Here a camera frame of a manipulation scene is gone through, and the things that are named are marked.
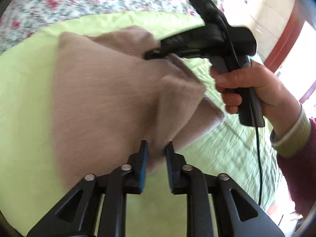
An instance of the human hand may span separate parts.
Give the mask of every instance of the human hand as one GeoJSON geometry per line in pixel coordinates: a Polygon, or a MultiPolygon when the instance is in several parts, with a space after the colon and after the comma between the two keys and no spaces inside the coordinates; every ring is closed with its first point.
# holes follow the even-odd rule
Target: human hand
{"type": "Polygon", "coordinates": [[[269,69],[254,61],[251,65],[250,68],[224,74],[218,74],[217,70],[211,67],[210,74],[215,79],[216,90],[222,93],[225,109],[230,114],[238,112],[242,98],[237,93],[227,92],[227,89],[254,87],[263,101],[263,115],[273,125],[276,136],[281,138],[298,120],[301,105],[269,69]]]}

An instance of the floral fabric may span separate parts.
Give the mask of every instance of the floral fabric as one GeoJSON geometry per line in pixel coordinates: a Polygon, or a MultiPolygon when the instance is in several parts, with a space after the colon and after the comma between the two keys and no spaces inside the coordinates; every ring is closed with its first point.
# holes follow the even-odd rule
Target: floral fabric
{"type": "MultiPolygon", "coordinates": [[[[223,0],[213,1],[224,10],[223,0]]],[[[47,25],[128,10],[197,15],[187,0],[13,0],[0,17],[0,54],[47,25]]]]}

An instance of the triangular cutout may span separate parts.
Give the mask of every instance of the triangular cutout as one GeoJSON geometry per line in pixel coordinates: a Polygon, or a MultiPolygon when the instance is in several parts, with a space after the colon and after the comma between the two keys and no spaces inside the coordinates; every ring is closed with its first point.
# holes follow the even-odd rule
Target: triangular cutout
{"type": "Polygon", "coordinates": [[[238,191],[231,189],[230,192],[233,196],[240,221],[244,222],[258,216],[258,212],[238,193],[238,191]]]}
{"type": "Polygon", "coordinates": [[[59,219],[70,223],[76,216],[77,208],[81,200],[83,190],[79,190],[68,202],[57,212],[59,219]]]}

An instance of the metal screw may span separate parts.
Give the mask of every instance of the metal screw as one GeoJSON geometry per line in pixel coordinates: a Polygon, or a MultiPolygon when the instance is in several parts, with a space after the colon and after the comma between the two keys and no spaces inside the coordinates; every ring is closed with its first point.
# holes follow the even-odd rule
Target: metal screw
{"type": "Polygon", "coordinates": [[[121,166],[121,169],[123,171],[129,171],[132,169],[132,166],[130,164],[125,164],[125,165],[121,166]]]}
{"type": "Polygon", "coordinates": [[[193,169],[193,167],[192,167],[191,165],[186,164],[186,165],[184,165],[184,166],[182,167],[182,169],[183,169],[184,171],[191,171],[191,170],[193,169]]]}
{"type": "Polygon", "coordinates": [[[94,180],[94,178],[95,178],[94,174],[87,174],[87,175],[84,177],[84,179],[85,179],[86,181],[92,181],[92,180],[94,180]]]}
{"type": "Polygon", "coordinates": [[[218,176],[219,178],[220,178],[220,180],[222,180],[222,181],[227,181],[227,180],[229,180],[230,178],[229,178],[229,176],[227,175],[227,174],[220,174],[219,176],[218,176]]]}

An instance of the brown cloth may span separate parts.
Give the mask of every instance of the brown cloth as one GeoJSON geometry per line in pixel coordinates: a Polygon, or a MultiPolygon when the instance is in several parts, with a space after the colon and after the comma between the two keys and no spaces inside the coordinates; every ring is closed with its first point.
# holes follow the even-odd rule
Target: brown cloth
{"type": "Polygon", "coordinates": [[[175,55],[146,61],[159,42],[140,27],[88,38],[60,36],[53,87],[53,149],[68,187],[102,175],[149,143],[149,170],[224,120],[175,55]]]}

